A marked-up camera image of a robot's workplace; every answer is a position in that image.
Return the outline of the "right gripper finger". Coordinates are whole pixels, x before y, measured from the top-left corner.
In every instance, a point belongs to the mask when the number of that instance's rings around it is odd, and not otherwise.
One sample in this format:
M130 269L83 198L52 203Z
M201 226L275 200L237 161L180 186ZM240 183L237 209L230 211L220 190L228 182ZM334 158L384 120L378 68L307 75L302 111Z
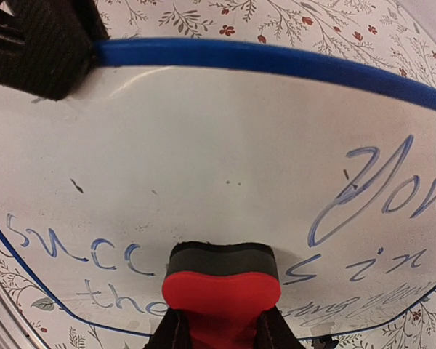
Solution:
M301 342L294 336L277 308L261 313L247 327L248 340L236 343L224 342L225 333L218 329L206 331L206 340L194 339L190 334L188 319L182 311L169 309L146 348L192 349L192 348L259 348L301 349Z

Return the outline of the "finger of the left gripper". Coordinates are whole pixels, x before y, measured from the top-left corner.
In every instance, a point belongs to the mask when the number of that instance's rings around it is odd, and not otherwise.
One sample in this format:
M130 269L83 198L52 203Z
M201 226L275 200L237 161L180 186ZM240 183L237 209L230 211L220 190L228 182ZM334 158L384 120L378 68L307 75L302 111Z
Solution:
M6 1L0 7L0 85L66 98L97 64L108 32L94 1Z

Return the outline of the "red whiteboard eraser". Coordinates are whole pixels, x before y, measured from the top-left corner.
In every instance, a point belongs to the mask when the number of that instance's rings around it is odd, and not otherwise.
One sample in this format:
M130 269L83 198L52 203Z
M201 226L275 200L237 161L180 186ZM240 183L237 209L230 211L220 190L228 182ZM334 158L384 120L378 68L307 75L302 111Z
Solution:
M193 348L252 348L257 319L281 296L274 252L258 243L178 244L162 295L185 317Z

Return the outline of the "small blue-framed whiteboard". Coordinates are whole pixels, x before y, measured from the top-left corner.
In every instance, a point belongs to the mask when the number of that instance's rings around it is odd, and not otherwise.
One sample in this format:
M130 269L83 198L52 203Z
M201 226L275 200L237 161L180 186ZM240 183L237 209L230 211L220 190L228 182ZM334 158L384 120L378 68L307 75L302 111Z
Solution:
M147 337L183 241L270 246L305 339L387 324L436 290L436 89L261 44L97 48L61 102L0 87L9 309Z

